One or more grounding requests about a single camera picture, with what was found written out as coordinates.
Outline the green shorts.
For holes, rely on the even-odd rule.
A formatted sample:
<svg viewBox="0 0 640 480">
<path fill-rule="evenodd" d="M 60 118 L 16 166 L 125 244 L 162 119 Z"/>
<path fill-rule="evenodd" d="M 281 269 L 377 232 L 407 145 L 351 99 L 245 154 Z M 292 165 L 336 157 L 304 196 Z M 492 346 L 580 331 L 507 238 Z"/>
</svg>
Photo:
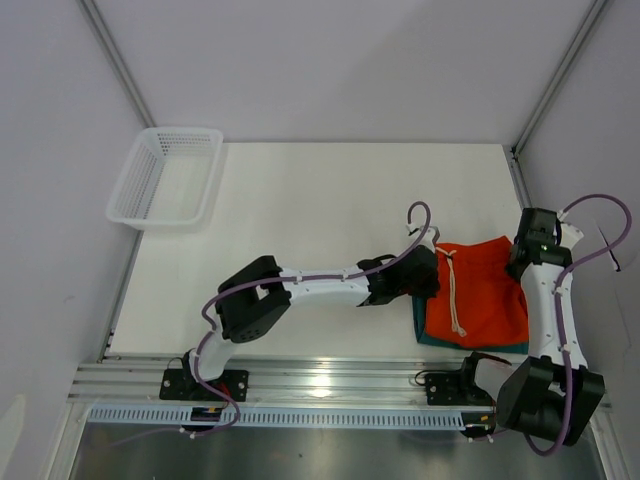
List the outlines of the green shorts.
<svg viewBox="0 0 640 480">
<path fill-rule="evenodd" d="M 418 344 L 428 345 L 433 347 L 442 347 L 457 351 L 485 351 L 489 353 L 505 353 L 505 354 L 521 354 L 525 355 L 528 352 L 528 343 L 519 343 L 507 346 L 484 346 L 484 347 L 463 347 L 458 344 L 437 339 L 430 336 L 426 331 L 426 306 L 425 299 L 420 297 L 412 297 L 412 315 L 413 315 L 413 328 L 415 338 Z"/>
</svg>

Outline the orange shorts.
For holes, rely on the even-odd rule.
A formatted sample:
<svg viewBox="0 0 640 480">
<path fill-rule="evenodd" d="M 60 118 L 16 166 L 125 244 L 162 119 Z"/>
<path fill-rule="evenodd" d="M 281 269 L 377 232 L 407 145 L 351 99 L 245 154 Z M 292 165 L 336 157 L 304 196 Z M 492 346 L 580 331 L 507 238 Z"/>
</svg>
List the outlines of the orange shorts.
<svg viewBox="0 0 640 480">
<path fill-rule="evenodd" d="M 467 348 L 528 343 L 525 296 L 506 272 L 511 246 L 505 236 L 436 245 L 440 290 L 426 301 L 430 336 Z"/>
</svg>

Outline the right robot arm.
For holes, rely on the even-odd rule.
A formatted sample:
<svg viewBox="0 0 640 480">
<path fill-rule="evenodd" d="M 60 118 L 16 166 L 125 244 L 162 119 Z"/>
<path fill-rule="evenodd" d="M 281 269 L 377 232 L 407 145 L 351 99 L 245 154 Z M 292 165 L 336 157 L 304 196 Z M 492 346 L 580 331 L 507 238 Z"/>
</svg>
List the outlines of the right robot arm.
<svg viewBox="0 0 640 480">
<path fill-rule="evenodd" d="M 528 316 L 526 359 L 513 366 L 474 352 L 462 363 L 458 395 L 468 403 L 489 396 L 498 426 L 523 434 L 527 442 L 551 442 L 539 455 L 574 445 L 605 393 L 602 375 L 590 371 L 579 346 L 571 288 L 573 258 L 563 245 L 556 212 L 523 210 L 506 272 L 521 287 Z"/>
</svg>

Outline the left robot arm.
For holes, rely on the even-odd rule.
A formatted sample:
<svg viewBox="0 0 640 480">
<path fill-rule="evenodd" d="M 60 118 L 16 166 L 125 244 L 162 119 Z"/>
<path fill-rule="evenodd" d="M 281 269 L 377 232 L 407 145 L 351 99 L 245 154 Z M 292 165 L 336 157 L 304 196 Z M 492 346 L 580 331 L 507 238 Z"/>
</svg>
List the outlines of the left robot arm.
<svg viewBox="0 0 640 480">
<path fill-rule="evenodd" d="M 258 257 L 227 279 L 202 307 L 210 331 L 183 356 L 182 388 L 197 400 L 216 390 L 234 346 L 265 336 L 292 307 L 387 305 L 401 296 L 430 299 L 440 288 L 434 246 L 416 245 L 329 271 L 284 268 L 272 255 Z"/>
</svg>

